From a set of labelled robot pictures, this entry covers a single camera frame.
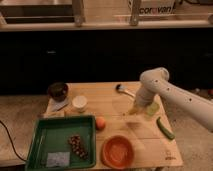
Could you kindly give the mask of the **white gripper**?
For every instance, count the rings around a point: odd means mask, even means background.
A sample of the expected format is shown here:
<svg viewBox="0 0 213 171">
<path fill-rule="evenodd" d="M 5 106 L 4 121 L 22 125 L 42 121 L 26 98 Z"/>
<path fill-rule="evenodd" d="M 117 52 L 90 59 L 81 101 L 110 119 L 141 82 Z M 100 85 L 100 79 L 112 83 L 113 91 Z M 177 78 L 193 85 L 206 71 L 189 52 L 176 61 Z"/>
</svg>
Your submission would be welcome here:
<svg viewBox="0 0 213 171">
<path fill-rule="evenodd" d="M 140 87 L 135 95 L 135 104 L 139 107 L 149 106 L 154 100 L 155 94 L 145 87 Z"/>
</svg>

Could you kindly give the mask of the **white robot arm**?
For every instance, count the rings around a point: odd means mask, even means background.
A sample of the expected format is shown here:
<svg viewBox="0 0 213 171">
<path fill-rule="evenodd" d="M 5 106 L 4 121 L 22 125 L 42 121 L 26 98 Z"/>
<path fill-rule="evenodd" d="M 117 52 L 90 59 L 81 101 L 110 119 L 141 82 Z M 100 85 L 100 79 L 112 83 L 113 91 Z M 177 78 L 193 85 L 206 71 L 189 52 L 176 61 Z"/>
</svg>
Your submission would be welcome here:
<svg viewBox="0 0 213 171">
<path fill-rule="evenodd" d="M 169 76 L 168 70 L 163 67 L 142 72 L 135 104 L 146 107 L 158 94 L 187 111 L 193 119 L 213 132 L 213 102 L 171 84 Z"/>
</svg>

